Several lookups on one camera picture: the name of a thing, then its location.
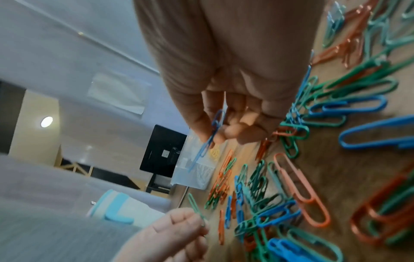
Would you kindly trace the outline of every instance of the hand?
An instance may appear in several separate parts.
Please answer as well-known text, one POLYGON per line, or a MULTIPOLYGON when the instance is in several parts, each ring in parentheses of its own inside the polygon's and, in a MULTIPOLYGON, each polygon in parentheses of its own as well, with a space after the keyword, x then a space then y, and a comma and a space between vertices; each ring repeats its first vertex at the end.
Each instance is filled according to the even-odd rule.
POLYGON ((135 0, 167 89, 205 142, 268 137, 284 120, 309 64, 323 0, 135 0))
POLYGON ((209 224, 191 208, 173 209, 128 240, 114 261, 201 262, 208 231, 209 224))

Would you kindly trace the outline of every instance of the sleeve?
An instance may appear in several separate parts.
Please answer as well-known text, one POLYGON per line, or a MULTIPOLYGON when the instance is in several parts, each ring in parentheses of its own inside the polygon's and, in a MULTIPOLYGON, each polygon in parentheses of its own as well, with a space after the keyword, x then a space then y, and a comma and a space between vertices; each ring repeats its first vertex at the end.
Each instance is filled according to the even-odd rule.
POLYGON ((0 261, 109 262, 138 231, 0 199, 0 261))

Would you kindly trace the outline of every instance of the table surface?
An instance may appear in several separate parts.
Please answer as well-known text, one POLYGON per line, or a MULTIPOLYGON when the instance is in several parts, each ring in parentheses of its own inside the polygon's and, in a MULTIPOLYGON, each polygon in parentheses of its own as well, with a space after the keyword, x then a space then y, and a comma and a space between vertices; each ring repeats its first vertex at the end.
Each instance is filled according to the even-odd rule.
MULTIPOLYGON (((349 9, 357 6, 359 3, 363 3, 363 1, 349 0, 344 2, 349 9)), ((402 13, 407 5, 408 1, 402 1, 395 12, 393 20, 399 19, 399 14, 402 13)), ((351 27, 351 25, 347 26, 344 31, 346 32, 351 27)), ((318 29, 314 46, 316 54, 322 50, 321 45, 325 28, 326 14, 323 15, 318 29)), ((337 39, 342 40, 343 36, 344 33, 341 33, 337 39)), ((391 54, 390 58, 391 61, 396 62, 411 57, 413 54, 414 45, 411 45, 396 50, 391 54)), ((335 60, 315 66, 312 69, 311 75, 318 75, 319 82, 324 82, 341 76, 346 72, 347 70, 343 67, 341 61, 335 60)), ((399 151, 394 148, 349 151, 343 149, 338 143, 339 133, 350 127, 389 117, 414 114, 413 72, 414 66, 411 65, 393 74, 399 81, 399 86, 396 91, 387 95, 389 104, 381 113, 351 115, 348 117, 347 123, 341 128, 311 128, 310 137, 298 143, 300 155, 293 162, 297 168, 304 172, 328 208, 332 219, 331 224, 326 228, 314 228, 305 221, 301 223, 300 227, 338 245, 342 249, 347 261, 412 262, 414 259, 413 242, 407 241, 393 248, 374 248, 359 242, 352 233, 349 223, 351 214, 364 200, 388 183, 400 169, 414 160, 414 152, 412 150, 399 151)), ((397 132, 405 132, 405 130, 399 129, 397 132)), ((382 133, 382 130, 377 130, 375 133, 368 134, 367 132, 367 135, 371 138, 379 138, 382 133)), ((411 127, 404 134, 412 135, 413 133, 414 129, 411 127)), ((207 190, 190 188, 188 191, 192 193, 201 212, 207 217, 211 225, 208 236, 210 249, 206 254, 206 261, 245 261, 243 248, 239 241, 234 238, 235 220, 232 220, 231 228, 225 230, 225 244, 221 246, 218 243, 219 213, 221 209, 225 211, 227 201, 225 201, 224 205, 219 205, 216 210, 204 209, 212 183, 214 183, 218 170, 230 149, 234 150, 235 157, 237 157, 237 162, 232 168, 233 176, 240 172, 243 164, 248 164, 248 175, 250 176, 256 166, 254 157, 258 150, 258 144, 241 146, 235 141, 230 141, 221 155, 207 190)), ((273 155, 277 152, 283 152, 283 148, 279 143, 273 143, 265 156, 266 162, 272 161, 273 155)), ((272 195, 277 190, 269 175, 267 176, 269 178, 269 186, 266 195, 272 195)), ((230 193, 232 193, 234 190, 233 183, 230 183, 230 186, 230 193)), ((190 206, 187 198, 184 199, 181 206, 190 206)))

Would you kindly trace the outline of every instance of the ceiling light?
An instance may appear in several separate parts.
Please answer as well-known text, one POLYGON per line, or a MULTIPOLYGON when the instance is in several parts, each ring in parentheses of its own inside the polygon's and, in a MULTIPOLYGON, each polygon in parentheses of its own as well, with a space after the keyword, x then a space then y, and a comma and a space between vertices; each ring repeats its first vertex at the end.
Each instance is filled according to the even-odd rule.
POLYGON ((48 127, 53 122, 53 117, 45 117, 40 123, 41 127, 48 127))

